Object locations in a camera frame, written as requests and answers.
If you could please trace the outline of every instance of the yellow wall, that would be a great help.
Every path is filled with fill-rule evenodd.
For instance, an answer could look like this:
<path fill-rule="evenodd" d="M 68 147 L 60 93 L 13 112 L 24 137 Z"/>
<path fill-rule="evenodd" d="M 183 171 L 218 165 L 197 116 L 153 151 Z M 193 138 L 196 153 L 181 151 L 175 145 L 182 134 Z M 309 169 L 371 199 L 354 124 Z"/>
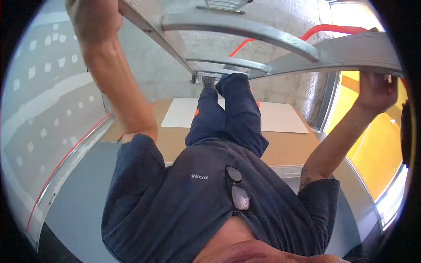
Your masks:
<path fill-rule="evenodd" d="M 336 103 L 330 112 L 330 120 L 325 129 L 326 134 L 329 134 L 338 124 L 358 97 L 357 92 L 342 85 L 343 76 L 358 82 L 360 80 L 359 72 L 342 72 Z M 399 81 L 398 101 L 395 106 L 401 112 L 402 103 L 406 99 L 406 91 L 402 82 Z M 392 123 L 391 120 L 392 118 L 387 113 L 377 116 L 346 155 L 374 200 L 380 197 L 402 161 L 400 126 L 397 122 Z"/>

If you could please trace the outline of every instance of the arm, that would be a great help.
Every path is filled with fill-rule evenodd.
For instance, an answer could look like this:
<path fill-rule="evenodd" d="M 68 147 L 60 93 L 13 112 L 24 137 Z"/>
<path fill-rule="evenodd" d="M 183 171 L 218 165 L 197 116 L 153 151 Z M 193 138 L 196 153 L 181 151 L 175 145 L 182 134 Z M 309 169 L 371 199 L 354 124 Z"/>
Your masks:
<path fill-rule="evenodd" d="M 360 72 L 360 95 L 332 132 L 310 154 L 301 171 L 300 191 L 309 183 L 329 178 L 370 122 L 397 100 L 397 78 Z"/>
<path fill-rule="evenodd" d="M 68 0 L 66 8 L 85 64 L 123 127 L 123 142 L 141 133 L 156 143 L 158 128 L 151 106 L 139 90 L 118 41 L 123 21 L 118 1 Z"/>

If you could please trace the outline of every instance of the boss logo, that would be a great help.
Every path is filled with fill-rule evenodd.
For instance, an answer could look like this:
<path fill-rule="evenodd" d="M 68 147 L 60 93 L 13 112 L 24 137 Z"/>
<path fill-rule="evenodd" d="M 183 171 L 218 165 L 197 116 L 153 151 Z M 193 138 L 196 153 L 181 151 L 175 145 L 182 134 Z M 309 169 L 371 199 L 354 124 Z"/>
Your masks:
<path fill-rule="evenodd" d="M 192 174 L 192 178 L 207 179 L 208 177 L 207 176 L 201 176 L 201 175 L 198 175 L 198 174 L 193 173 Z"/>

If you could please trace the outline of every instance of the aluminum ladder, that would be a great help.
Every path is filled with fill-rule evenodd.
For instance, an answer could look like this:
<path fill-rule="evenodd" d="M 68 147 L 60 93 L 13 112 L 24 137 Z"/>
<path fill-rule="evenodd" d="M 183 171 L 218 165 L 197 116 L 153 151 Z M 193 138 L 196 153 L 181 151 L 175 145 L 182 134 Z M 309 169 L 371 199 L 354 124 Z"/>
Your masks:
<path fill-rule="evenodd" d="M 197 76 L 221 78 L 238 71 L 200 67 L 197 61 L 248 69 L 249 80 L 319 71 L 371 71 L 403 77 L 398 57 L 385 32 L 366 32 L 325 40 L 315 45 L 262 23 L 212 13 L 167 13 L 159 0 L 120 0 L 120 12 L 147 33 L 181 65 Z M 188 53 L 178 30 L 228 33 L 254 38 L 291 53 L 265 64 L 228 56 Z"/>
<path fill-rule="evenodd" d="M 251 2 L 253 2 L 253 0 L 205 0 L 206 5 L 197 5 L 196 8 L 227 11 L 244 15 L 245 12 L 240 11 L 239 9 Z"/>

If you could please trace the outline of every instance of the forearm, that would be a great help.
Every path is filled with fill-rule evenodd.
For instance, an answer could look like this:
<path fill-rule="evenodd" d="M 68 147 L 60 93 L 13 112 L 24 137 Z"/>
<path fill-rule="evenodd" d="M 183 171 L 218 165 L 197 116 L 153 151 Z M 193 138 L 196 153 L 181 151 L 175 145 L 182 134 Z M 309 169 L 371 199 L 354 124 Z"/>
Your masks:
<path fill-rule="evenodd" d="M 157 139 L 157 124 L 147 98 L 139 90 L 117 36 L 101 45 L 81 43 L 86 66 L 113 108 L 125 134 Z"/>
<path fill-rule="evenodd" d="M 329 178 L 376 115 L 354 104 L 331 133 L 310 154 L 304 165 L 308 172 Z"/>

